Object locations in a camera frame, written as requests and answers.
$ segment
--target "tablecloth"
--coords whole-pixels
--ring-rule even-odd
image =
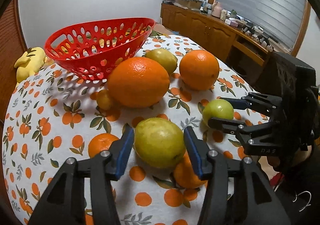
[[[191,50],[202,49],[182,36],[149,38],[136,56],[154,48],[165,48],[179,60]],[[120,108],[98,111],[95,97],[107,88],[103,81],[83,81],[54,64],[22,82],[13,92],[7,110],[2,162],[5,185],[15,215],[27,223],[41,194],[68,157],[88,158],[90,140],[110,132],[121,137],[127,125],[135,127],[150,117],[170,119],[181,130],[193,127],[198,138],[206,140],[226,157],[241,159],[243,148],[234,135],[207,128],[201,112],[211,100],[240,98],[253,89],[219,60],[217,82],[207,91],[192,91],[180,79],[179,68],[170,77],[170,89],[156,105],[142,110]],[[268,118],[252,110],[236,110],[236,119],[247,125]],[[142,162],[132,150],[125,174],[112,182],[117,211],[124,225],[194,225],[199,218],[205,186],[182,189],[170,175]],[[229,181],[229,194],[233,193]],[[89,181],[85,181],[86,220],[92,224]]]

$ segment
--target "red basket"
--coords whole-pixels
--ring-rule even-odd
[[[53,33],[44,50],[58,65],[84,80],[107,79],[119,63],[137,53],[155,24],[149,18],[76,24]]]

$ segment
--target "stuffed toy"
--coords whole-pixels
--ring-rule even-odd
[[[14,64],[14,68],[18,68],[16,87],[29,76],[38,72],[46,61],[47,57],[41,47],[29,48],[24,52]]]

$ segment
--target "navel orange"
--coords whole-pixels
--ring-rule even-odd
[[[187,189],[195,189],[206,183],[206,181],[201,181],[193,172],[191,161],[187,152],[184,154],[182,161],[178,163],[174,169],[173,177],[178,185]]]
[[[120,63],[108,78],[109,94],[130,108],[144,108],[159,102],[170,85],[167,71],[156,61],[133,57]]]
[[[193,50],[180,61],[181,79],[194,90],[209,90],[219,76],[219,63],[205,50]]]
[[[93,158],[101,151],[109,150],[112,142],[116,140],[119,140],[119,138],[109,133],[102,133],[95,136],[88,145],[89,157]]]

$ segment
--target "screw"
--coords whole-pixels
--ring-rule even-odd
[[[246,164],[251,164],[252,163],[252,159],[250,157],[245,157],[243,159],[243,161],[246,163]]]
[[[212,156],[212,157],[215,157],[215,156],[218,156],[218,152],[217,152],[216,150],[210,150],[210,151],[208,152],[208,155],[209,155],[209,156]]]
[[[73,164],[75,162],[75,159],[73,157],[70,157],[66,160],[67,164]]]
[[[100,153],[101,156],[103,157],[107,157],[110,155],[110,152],[108,150],[103,150],[101,153]]]

